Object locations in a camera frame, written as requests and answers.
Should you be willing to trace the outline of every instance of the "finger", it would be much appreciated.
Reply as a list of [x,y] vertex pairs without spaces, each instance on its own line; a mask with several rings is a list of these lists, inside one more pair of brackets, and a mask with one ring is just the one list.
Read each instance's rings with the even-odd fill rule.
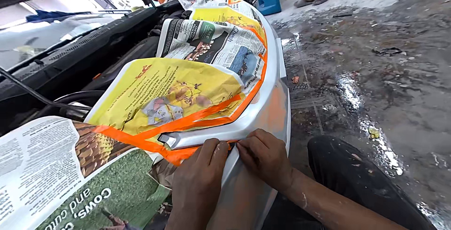
[[260,161],[269,153],[269,149],[257,137],[245,138],[238,142],[249,151],[251,156]]
[[249,170],[256,173],[257,172],[257,163],[255,159],[249,154],[248,150],[242,146],[239,142],[236,143],[236,147],[238,148],[238,152],[240,153],[240,158]]
[[197,161],[197,158],[199,157],[199,153],[200,153],[201,149],[202,149],[202,146],[199,146],[199,148],[188,159],[185,159],[182,162],[182,164],[180,164],[180,167],[183,165],[194,164]]
[[219,139],[211,138],[207,139],[202,146],[202,149],[199,153],[199,157],[197,158],[197,162],[200,162],[202,165],[209,165],[211,161],[211,156],[213,156],[213,152],[215,151],[216,146],[219,144]]
[[252,131],[248,137],[257,137],[266,147],[271,148],[271,146],[277,145],[278,138],[276,138],[271,133],[265,131],[264,129],[256,129]]
[[227,160],[227,152],[229,150],[229,144],[226,141],[220,141],[216,146],[213,156],[211,157],[210,166],[215,167],[217,170],[224,169]]

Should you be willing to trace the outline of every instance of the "black cable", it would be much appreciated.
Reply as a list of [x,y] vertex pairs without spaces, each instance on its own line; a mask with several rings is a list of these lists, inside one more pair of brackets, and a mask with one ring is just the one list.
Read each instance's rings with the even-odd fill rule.
[[[68,104],[77,100],[84,100],[84,99],[89,99],[89,98],[100,98],[103,93],[105,93],[104,90],[91,90],[91,91],[80,91],[80,92],[75,92],[75,93],[71,93],[65,96],[62,96],[58,99],[56,99],[54,102],[57,103],[61,103],[61,104]],[[51,105],[47,105],[45,106],[42,110],[40,110],[35,116],[33,116],[33,120],[43,117],[43,116],[47,116],[48,113],[54,108],[55,106],[51,106]]]
[[2,67],[0,67],[0,73],[4,77],[10,79],[12,82],[16,83],[19,87],[21,87],[22,89],[27,91],[29,94],[31,94],[32,96],[36,97],[38,100],[44,102],[47,105],[55,106],[55,107],[65,107],[65,108],[70,108],[70,109],[73,109],[73,110],[83,110],[83,111],[90,111],[92,109],[91,107],[74,106],[74,105],[67,105],[67,104],[63,104],[63,103],[53,102],[53,101],[43,97],[41,94],[36,92],[31,87],[29,87],[29,86],[25,85],[24,83],[22,83],[20,80],[16,79],[13,75],[11,75],[9,72],[5,71]]

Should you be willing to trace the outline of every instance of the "yellow newspaper page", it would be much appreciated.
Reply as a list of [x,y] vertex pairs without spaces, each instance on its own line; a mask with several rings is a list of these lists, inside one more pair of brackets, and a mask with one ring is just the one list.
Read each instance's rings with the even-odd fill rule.
[[263,30],[262,23],[258,20],[251,19],[228,6],[221,6],[218,8],[196,7],[190,16],[190,19],[212,22],[229,22],[241,28],[254,28],[257,34],[262,37],[263,44],[266,46],[265,31]]
[[[243,83],[222,66],[148,58],[124,66],[85,122],[130,135],[159,127],[240,94]],[[232,102],[228,108],[236,107]],[[229,114],[226,108],[216,117]]]

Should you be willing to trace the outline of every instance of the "workshop floor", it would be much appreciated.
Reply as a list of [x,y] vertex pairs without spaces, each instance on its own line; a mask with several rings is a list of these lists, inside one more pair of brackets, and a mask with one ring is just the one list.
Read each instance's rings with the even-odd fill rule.
[[294,1],[267,16],[284,48],[292,164],[308,171],[312,136],[340,137],[451,229],[451,1]]

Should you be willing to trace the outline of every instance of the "black pants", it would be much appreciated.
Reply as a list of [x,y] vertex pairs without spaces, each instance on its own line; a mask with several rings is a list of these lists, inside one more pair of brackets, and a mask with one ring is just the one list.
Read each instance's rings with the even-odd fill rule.
[[[331,136],[314,137],[307,148],[317,182],[409,230],[435,230],[407,195],[357,148]],[[325,227],[279,193],[263,229]]]

